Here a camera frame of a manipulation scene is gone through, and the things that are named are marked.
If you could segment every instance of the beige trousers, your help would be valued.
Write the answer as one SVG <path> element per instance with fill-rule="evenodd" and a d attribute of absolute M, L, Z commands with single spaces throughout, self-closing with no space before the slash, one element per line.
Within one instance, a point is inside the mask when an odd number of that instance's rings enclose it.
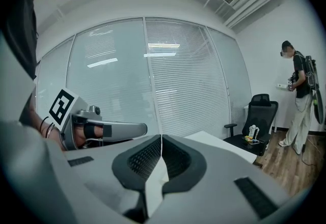
<path fill-rule="evenodd" d="M 286 138 L 284 144 L 290 146 L 295 137 L 294 149 L 297 154 L 302 151 L 303 145 L 306 143 L 310 120 L 311 120 L 311 104 L 312 104 L 312 94 L 308 94 L 303 98 L 295 99 L 295 114 L 291 122 L 290 128 L 286 133 Z"/>

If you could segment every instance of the floor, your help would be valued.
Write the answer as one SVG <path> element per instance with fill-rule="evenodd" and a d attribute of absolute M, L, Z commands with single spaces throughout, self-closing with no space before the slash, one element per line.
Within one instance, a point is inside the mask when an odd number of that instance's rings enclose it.
<path fill-rule="evenodd" d="M 289 195 L 293 196 L 315 182 L 324 163 L 325 150 L 321 136 L 309 135 L 309 140 L 320 153 L 307 140 L 305 152 L 298 156 L 292 147 L 278 145 L 278 142 L 285 138 L 285 134 L 284 131 L 273 133 L 268 150 L 257 158 L 257 162 L 262 163 L 262 170 L 276 179 Z"/>

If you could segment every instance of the white wall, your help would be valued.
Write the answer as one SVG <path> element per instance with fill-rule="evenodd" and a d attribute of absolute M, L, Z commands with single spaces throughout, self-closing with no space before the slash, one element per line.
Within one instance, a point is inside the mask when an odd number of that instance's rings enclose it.
<path fill-rule="evenodd" d="M 288 128 L 295 108 L 295 92 L 280 90 L 294 71 L 292 59 L 280 57 L 288 40 L 303 55 L 316 60 L 323 108 L 326 105 L 326 40 L 324 29 L 307 0 L 285 0 L 279 7 L 250 24 L 237 35 L 247 66 L 252 95 L 268 93 L 279 102 L 277 126 Z M 312 115 L 312 131 L 323 131 Z"/>
<path fill-rule="evenodd" d="M 127 17 L 168 17 L 209 26 L 231 37 L 226 28 L 208 8 L 193 0 L 96 0 L 73 10 L 42 33 L 38 39 L 36 59 L 75 33 L 110 20 Z"/>

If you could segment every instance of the man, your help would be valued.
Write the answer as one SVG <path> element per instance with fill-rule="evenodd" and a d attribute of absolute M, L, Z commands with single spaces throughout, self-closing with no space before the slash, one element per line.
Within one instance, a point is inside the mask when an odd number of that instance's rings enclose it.
<path fill-rule="evenodd" d="M 33 0 L 18 0 L 8 15 L 2 31 L 17 60 L 27 74 L 34 79 L 37 33 Z M 34 127 L 40 131 L 43 137 L 46 137 L 46 130 L 49 125 L 42 124 L 42 119 L 36 114 L 34 107 L 30 105 L 30 99 L 22 112 L 20 122 Z M 94 133 L 97 137 L 102 137 L 103 129 L 95 126 Z M 49 138 L 54 139 L 64 150 L 57 129 L 50 132 Z M 82 146 L 85 140 L 83 125 L 76 126 L 75 143 L 77 146 Z"/>
<path fill-rule="evenodd" d="M 296 137 L 293 148 L 299 155 L 309 132 L 312 91 L 306 81 L 307 68 L 305 57 L 299 51 L 296 51 L 288 41 L 282 43 L 281 56 L 288 59 L 293 58 L 295 83 L 292 84 L 289 90 L 294 91 L 296 89 L 296 109 L 294 119 L 286 133 L 286 138 L 279 141 L 279 145 L 282 147 L 290 146 Z"/>

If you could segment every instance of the office chair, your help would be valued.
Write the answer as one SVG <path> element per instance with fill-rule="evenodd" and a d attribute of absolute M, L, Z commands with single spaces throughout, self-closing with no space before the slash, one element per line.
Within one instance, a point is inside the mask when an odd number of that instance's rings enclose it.
<path fill-rule="evenodd" d="M 271 137 L 268 132 L 278 107 L 278 102 L 270 101 L 268 94 L 253 96 L 251 102 L 249 103 L 248 117 L 244 128 L 242 129 L 242 134 L 233 135 L 233 127 L 237 126 L 237 124 L 225 125 L 225 128 L 230 128 L 231 136 L 224 139 L 224 141 L 250 153 L 256 154 L 257 156 L 263 156 L 266 145 Z M 252 125 L 259 127 L 257 140 L 259 140 L 260 143 L 254 145 L 250 145 L 244 139 L 244 136 L 249 134 L 249 127 Z"/>

